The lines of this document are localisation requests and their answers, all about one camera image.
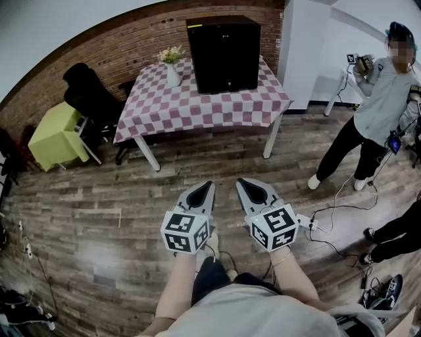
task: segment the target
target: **pink and white tablecloth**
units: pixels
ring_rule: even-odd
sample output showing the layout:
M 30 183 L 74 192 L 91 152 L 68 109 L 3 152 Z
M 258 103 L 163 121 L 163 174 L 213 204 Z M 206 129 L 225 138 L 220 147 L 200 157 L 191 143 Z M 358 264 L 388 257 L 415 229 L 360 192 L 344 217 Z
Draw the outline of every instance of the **pink and white tablecloth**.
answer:
M 162 63 L 141 70 L 118 122 L 114 143 L 136 136 L 213 126 L 270 126 L 291 103 L 260 58 L 255 90 L 199 95 L 190 58 L 176 65 L 182 83 L 169 88 Z

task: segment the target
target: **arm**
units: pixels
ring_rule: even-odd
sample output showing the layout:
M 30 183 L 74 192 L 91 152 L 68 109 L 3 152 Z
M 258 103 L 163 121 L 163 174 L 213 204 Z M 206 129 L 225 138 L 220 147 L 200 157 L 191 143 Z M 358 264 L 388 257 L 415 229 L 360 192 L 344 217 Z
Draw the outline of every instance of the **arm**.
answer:
M 283 247 L 270 253 L 276 280 L 282 290 L 282 294 L 291 296 L 322 311 L 335 307 L 320 301 L 313 283 L 298 265 L 294 255 L 292 253 L 289 254 L 289 252 L 290 249 L 288 247 Z
M 365 77 L 359 72 L 356 72 L 355 70 L 353 70 L 355 81 L 357 82 L 357 86 L 361 89 L 361 91 L 367 97 L 371 96 L 371 93 L 373 92 L 373 88 L 376 85 L 376 82 L 379 78 L 379 75 L 380 75 L 379 63 L 380 63 L 380 60 L 378 59 L 374 63 L 372 70 L 368 72 L 368 74 Z
M 407 109 L 404 111 L 401 119 L 399 120 L 399 127 L 407 134 L 410 134 L 415 129 L 416 120 L 420 116 L 418 103 L 419 102 L 413 100 L 409 101 Z
M 191 307 L 196 271 L 196 255 L 179 253 L 164 292 L 159 299 L 155 319 L 140 336 L 155 336 Z

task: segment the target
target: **white table leg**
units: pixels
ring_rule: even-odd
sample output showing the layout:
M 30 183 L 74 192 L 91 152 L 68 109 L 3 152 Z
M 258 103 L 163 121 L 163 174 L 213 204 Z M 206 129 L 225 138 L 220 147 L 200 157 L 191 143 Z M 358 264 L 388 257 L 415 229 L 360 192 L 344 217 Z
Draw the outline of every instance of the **white table leg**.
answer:
M 343 74 L 341 72 L 341 74 L 339 75 L 339 78 L 337 79 L 337 87 L 335 89 L 335 92 L 332 93 L 332 96 L 330 97 L 330 101 L 328 103 L 328 106 L 326 107 L 326 109 L 324 110 L 324 115 L 325 116 L 329 116 L 330 115 L 330 111 L 332 109 L 332 107 L 335 104 L 335 100 L 336 100 L 336 96 L 337 93 L 339 92 L 339 90 L 342 88 L 343 85 L 343 81 L 344 81 L 344 77 Z
M 159 166 L 157 160 L 155 159 L 155 156 L 153 155 L 151 149 L 149 149 L 149 146 L 146 144 L 145 140 L 142 136 L 136 136 L 133 138 L 135 142 L 137 143 L 137 146 L 140 147 L 143 154 L 145 155 L 147 161 L 149 161 L 149 164 L 153 167 L 155 171 L 159 171 L 161 169 L 161 166 Z
M 102 161 L 92 152 L 92 150 L 85 144 L 85 142 L 81 139 L 82 145 L 84 146 L 85 150 L 97 161 L 98 164 L 102 165 Z
M 272 148 L 274 147 L 276 135 L 278 134 L 279 127 L 281 125 L 282 115 L 283 114 L 280 114 L 279 117 L 274 121 L 274 124 L 272 126 L 272 131 L 270 132 L 268 140 L 266 141 L 266 145 L 264 146 L 263 158 L 265 159 L 270 157 Z

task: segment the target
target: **power strip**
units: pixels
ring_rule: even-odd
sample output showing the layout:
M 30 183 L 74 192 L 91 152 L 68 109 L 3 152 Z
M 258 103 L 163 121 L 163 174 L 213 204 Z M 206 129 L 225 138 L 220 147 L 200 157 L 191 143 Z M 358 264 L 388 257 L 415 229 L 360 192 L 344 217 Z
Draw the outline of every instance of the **power strip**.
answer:
M 318 221 L 314 220 L 313 222 L 311 222 L 311 218 L 306 217 L 305 215 L 302 214 L 297 214 L 296 215 L 298 223 L 301 227 L 309 229 L 309 230 L 316 230 L 318 227 Z
M 31 250 L 31 245 L 30 244 L 27 244 L 26 245 L 25 253 L 28 254 L 29 259 L 32 259 L 32 250 Z

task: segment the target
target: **wood plank flooring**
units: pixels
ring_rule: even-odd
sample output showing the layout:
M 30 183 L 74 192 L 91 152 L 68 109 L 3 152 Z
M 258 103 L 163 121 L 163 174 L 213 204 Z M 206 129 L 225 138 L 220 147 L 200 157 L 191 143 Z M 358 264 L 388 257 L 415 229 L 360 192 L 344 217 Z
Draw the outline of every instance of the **wood plank flooring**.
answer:
M 165 142 L 152 147 L 161 171 L 154 172 L 139 150 L 132 150 L 116 166 L 116 148 L 101 148 L 103 165 L 90 161 L 67 171 L 27 172 L 6 198 L 3 224 L 9 246 L 1 254 L 1 278 L 6 286 L 30 294 L 29 271 L 21 252 L 21 220 L 24 236 L 39 256 L 59 306 L 55 336 L 134 336 L 153 318 L 172 256 L 164 248 L 160 227 L 165 211 L 180 192 L 205 180 L 216 183 L 214 225 L 220 250 L 229 251 L 239 272 L 262 276 L 268 254 L 248 237 L 244 214 L 235 191 L 239 177 L 257 178 L 273 184 L 296 213 L 312 212 L 334 204 L 334 195 L 353 173 L 359 148 L 352 151 L 338 170 L 316 191 L 307 180 L 352 112 L 334 109 L 330 117 L 313 107 L 304 116 L 285 116 L 271 158 L 262 153 L 268 129 L 194 130 L 163 135 Z M 381 227 L 402 215 L 421 190 L 420 167 L 411 167 L 410 154 L 392 156 L 376 179 L 378 204 L 369 211 L 337 209 L 335 226 L 329 211 L 317 215 L 329 233 L 312 237 L 327 240 L 347 253 L 370 249 L 363 240 L 367 226 Z M 374 189 L 354 191 L 349 182 L 338 196 L 338 205 L 370 207 Z M 293 245 L 298 262 L 326 301 L 356 302 L 361 272 L 350 268 L 353 258 L 342 260 L 332 248 L 310 242 L 303 231 Z M 401 307 L 420 300 L 421 252 L 374 265 L 371 277 L 402 273 L 405 279 Z M 222 255 L 227 268 L 231 262 Z M 36 259 L 34 303 L 54 312 L 48 285 Z

